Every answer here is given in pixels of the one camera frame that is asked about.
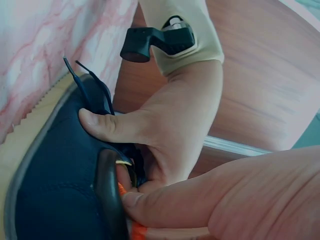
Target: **wooden floor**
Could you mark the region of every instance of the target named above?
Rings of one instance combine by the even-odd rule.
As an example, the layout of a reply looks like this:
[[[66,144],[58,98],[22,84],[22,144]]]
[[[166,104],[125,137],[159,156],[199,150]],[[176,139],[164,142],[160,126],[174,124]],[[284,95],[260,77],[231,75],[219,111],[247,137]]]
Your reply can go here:
[[[277,0],[207,4],[225,53],[223,95],[209,134],[290,149],[320,108],[320,33]],[[138,8],[133,26],[144,25]],[[116,110],[137,110],[164,84],[153,58],[123,61]]]

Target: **navy blue shoe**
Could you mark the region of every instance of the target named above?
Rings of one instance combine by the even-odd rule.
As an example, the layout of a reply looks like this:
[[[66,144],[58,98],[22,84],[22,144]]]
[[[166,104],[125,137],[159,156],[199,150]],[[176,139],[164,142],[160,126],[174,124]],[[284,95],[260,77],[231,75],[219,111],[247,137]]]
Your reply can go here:
[[[114,114],[110,93],[93,72],[78,77],[65,62],[71,74],[0,146],[0,239],[128,240],[116,162],[139,186],[142,156],[131,143],[103,142],[83,129],[81,108]]]

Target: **pink marble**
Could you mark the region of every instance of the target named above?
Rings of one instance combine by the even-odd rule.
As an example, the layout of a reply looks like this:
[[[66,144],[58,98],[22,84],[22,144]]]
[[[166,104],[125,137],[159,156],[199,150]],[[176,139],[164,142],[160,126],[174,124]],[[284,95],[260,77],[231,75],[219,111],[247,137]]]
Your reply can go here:
[[[0,143],[79,60],[115,93],[137,0],[0,1]]]

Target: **skin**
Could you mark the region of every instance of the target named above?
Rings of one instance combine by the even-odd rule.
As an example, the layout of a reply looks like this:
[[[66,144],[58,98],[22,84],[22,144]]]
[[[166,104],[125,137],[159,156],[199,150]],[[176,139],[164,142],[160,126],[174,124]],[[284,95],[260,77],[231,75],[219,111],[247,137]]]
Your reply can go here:
[[[208,227],[220,240],[320,239],[320,146],[223,164],[186,180],[222,94],[219,61],[180,68],[141,109],[120,116],[79,112],[83,127],[110,142],[147,146],[149,181],[118,179],[127,213],[151,228]]]

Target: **finger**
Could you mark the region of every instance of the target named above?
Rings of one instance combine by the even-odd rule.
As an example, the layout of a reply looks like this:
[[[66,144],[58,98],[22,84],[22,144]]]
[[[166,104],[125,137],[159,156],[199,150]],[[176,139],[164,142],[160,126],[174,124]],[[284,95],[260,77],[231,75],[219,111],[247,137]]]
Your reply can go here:
[[[117,164],[115,166],[116,177],[118,182],[124,187],[127,192],[136,192],[137,189],[132,187],[130,175],[128,169],[123,164]]]
[[[106,142],[146,144],[148,117],[135,111],[123,115],[99,115],[84,108],[79,111],[84,129],[92,136]]]
[[[123,196],[124,207],[134,220],[147,227],[205,227],[210,217],[210,202],[197,201],[205,188],[202,186],[205,178],[193,178],[151,193],[129,192]]]

